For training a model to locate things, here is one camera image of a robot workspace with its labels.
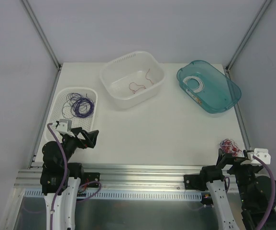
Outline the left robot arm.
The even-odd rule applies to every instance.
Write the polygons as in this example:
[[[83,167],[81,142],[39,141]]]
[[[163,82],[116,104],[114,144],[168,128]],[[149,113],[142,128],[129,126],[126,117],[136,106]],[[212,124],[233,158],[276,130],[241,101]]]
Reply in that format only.
[[[54,140],[44,144],[43,166],[40,177],[46,207],[46,228],[48,230],[74,230],[75,210],[79,190],[95,184],[101,190],[100,181],[85,181],[81,163],[69,160],[77,149],[94,148],[98,130],[87,132],[80,127],[72,128],[59,140],[54,132]]]

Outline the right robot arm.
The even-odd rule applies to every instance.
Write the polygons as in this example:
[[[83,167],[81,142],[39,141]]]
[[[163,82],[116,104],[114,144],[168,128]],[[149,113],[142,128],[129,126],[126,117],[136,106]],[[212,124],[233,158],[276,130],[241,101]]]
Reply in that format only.
[[[268,149],[244,150],[234,157],[219,149],[216,165],[204,166],[199,173],[201,190],[210,192],[220,230],[237,230],[227,198],[222,169],[230,165],[241,199],[242,221],[247,230],[276,230],[276,180],[269,165]]]

